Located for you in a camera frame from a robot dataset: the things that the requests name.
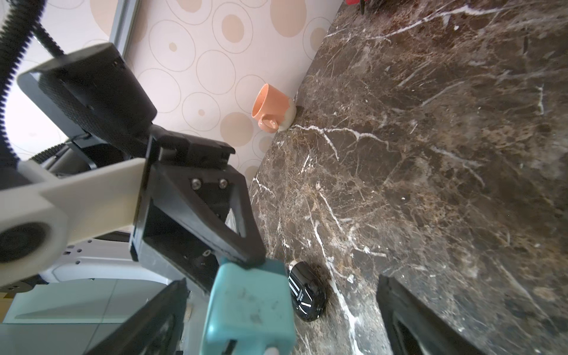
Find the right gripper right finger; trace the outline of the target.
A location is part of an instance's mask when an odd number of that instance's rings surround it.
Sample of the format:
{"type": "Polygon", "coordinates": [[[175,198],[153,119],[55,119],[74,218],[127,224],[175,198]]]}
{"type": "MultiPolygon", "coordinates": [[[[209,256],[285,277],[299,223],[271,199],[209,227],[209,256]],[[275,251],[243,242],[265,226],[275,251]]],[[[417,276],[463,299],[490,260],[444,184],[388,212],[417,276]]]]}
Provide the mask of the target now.
{"type": "Polygon", "coordinates": [[[394,354],[482,354],[393,277],[380,275],[376,299],[394,354]]]}

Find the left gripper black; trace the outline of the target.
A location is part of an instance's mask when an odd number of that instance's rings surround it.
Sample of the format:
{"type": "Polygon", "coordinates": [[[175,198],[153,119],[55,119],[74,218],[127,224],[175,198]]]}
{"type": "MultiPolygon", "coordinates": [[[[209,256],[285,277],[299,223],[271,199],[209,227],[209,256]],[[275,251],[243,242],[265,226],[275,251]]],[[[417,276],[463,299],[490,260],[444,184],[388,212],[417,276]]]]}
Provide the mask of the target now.
{"type": "Polygon", "coordinates": [[[231,146],[153,124],[157,111],[113,44],[17,78],[68,133],[66,149],[16,163],[16,279],[187,279],[209,293],[224,257],[261,266],[266,247],[231,146]]]}

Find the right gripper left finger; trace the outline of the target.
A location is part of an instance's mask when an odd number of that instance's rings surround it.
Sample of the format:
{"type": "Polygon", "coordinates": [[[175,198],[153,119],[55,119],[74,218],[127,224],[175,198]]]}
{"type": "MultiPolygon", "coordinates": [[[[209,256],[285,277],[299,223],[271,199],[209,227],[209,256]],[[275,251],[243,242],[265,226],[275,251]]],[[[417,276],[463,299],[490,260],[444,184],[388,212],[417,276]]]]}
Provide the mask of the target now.
{"type": "Polygon", "coordinates": [[[88,354],[176,354],[183,334],[185,279],[171,282],[88,354]]]}

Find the teal USB wall charger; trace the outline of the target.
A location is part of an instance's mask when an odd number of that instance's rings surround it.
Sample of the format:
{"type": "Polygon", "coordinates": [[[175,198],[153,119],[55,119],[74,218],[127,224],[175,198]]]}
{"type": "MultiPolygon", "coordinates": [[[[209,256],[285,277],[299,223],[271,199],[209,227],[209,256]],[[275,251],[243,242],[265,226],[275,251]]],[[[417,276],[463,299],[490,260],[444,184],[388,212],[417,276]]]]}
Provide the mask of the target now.
{"type": "Polygon", "coordinates": [[[285,264],[245,269],[223,263],[214,281],[201,354],[291,354],[294,309],[285,264]]]}

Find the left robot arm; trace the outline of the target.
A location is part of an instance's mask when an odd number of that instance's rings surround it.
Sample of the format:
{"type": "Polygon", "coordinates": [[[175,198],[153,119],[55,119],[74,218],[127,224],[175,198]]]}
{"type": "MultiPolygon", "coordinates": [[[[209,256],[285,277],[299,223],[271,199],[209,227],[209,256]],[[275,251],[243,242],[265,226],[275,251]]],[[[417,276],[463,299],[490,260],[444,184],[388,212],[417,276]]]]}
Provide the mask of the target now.
{"type": "Polygon", "coordinates": [[[244,176],[228,144],[154,124],[157,110],[114,44],[63,53],[41,27],[44,1],[12,1],[1,28],[1,101],[6,102],[32,37],[53,54],[32,69],[44,97],[125,161],[57,177],[22,161],[1,134],[1,284],[39,275],[64,250],[132,226],[130,253],[159,254],[211,294],[217,269],[204,250],[246,269],[266,259],[244,176]]]}

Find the orange ceramic mug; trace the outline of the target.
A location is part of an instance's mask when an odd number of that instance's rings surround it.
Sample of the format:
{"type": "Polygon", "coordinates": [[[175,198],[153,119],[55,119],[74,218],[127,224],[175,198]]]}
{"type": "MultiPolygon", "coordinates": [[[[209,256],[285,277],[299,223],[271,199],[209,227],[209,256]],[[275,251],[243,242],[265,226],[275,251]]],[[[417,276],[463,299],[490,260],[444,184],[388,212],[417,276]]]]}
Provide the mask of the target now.
{"type": "Polygon", "coordinates": [[[258,127],[267,133],[286,131],[294,122],[297,106],[288,97],[270,84],[264,84],[258,93],[251,111],[258,127]]]}

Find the diagonal aluminium frame bar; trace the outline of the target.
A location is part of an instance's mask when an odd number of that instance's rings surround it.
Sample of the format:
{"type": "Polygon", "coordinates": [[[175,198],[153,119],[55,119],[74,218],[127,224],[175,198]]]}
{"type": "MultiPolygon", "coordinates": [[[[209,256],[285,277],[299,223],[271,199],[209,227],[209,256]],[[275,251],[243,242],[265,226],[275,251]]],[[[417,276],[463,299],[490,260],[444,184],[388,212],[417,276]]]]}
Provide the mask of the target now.
{"type": "Polygon", "coordinates": [[[115,45],[123,58],[129,50],[140,5],[140,0],[118,0],[115,9],[109,42],[115,45]]]}

